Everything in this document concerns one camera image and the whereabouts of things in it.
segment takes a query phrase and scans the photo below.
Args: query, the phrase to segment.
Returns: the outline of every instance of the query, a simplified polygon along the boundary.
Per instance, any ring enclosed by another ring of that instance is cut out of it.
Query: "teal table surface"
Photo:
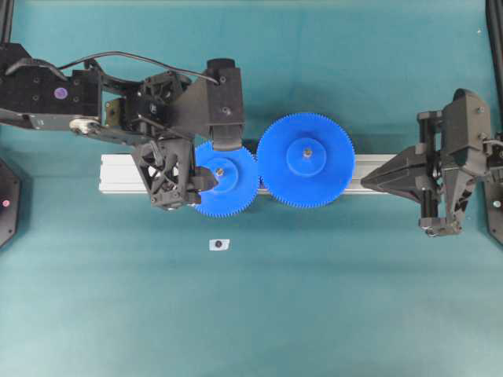
[[[118,49],[202,71],[232,57],[254,139],[318,112],[357,153],[400,152],[416,114],[458,87],[500,128],[483,0],[18,1],[12,40],[55,64]],[[0,150],[23,178],[0,253],[2,377],[501,375],[503,247],[481,187],[462,235],[430,239],[398,197],[316,210],[260,197],[212,219],[100,194],[101,153],[124,147],[2,126]],[[209,251],[213,238],[230,250]]]

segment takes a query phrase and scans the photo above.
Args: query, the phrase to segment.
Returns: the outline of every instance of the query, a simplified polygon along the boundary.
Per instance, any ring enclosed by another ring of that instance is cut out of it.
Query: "black cable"
[[[88,60],[91,60],[91,59],[97,59],[99,57],[128,57],[130,59],[135,59],[135,60],[139,60],[139,61],[145,61],[147,63],[151,63],[151,64],[157,65],[159,67],[165,68],[168,71],[173,71],[173,72],[181,73],[183,75],[191,75],[191,76],[201,77],[202,79],[211,81],[214,84],[218,85],[218,81],[215,80],[215,79],[213,79],[210,76],[202,75],[200,73],[197,73],[197,72],[194,72],[194,71],[190,71],[188,69],[176,68],[176,67],[173,67],[171,65],[168,65],[168,64],[165,64],[165,63],[161,63],[158,60],[150,59],[149,57],[141,57],[140,55],[135,55],[133,53],[124,53],[122,51],[107,51],[106,53],[94,53],[92,55],[89,55],[88,57],[82,57],[82,58],[80,58],[78,60],[72,61],[71,63],[62,65],[61,67],[58,67],[58,69],[63,70],[63,69],[66,69],[66,68],[70,68],[70,67],[73,67],[74,65],[77,65],[77,64],[80,64],[80,63],[84,63],[84,62],[86,62]]]
[[[503,111],[503,45],[501,37],[501,3],[499,0],[486,0],[486,22],[489,32],[490,48],[493,55],[494,75],[500,112]]]

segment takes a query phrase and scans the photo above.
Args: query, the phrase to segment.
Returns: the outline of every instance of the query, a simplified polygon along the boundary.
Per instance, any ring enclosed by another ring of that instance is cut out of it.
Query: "purple sticker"
[[[68,97],[68,91],[65,88],[56,88],[56,90],[54,90],[54,96],[58,100],[63,100]]]

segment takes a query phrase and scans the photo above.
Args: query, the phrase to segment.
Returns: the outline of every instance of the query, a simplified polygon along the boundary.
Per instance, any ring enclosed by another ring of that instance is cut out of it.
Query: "blue gear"
[[[253,155],[246,149],[214,151],[211,142],[196,149],[196,164],[211,170],[218,184],[203,191],[196,210],[214,218],[232,216],[248,207],[259,189],[259,171]]]
[[[269,192],[300,208],[335,200],[354,171],[354,149],[346,132],[323,115],[311,113],[276,121],[260,140],[257,159]]]

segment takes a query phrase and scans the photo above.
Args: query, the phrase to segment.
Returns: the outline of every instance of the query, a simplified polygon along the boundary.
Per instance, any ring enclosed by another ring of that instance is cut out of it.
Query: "bolt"
[[[305,159],[309,159],[313,155],[313,150],[311,148],[304,149],[303,156]]]

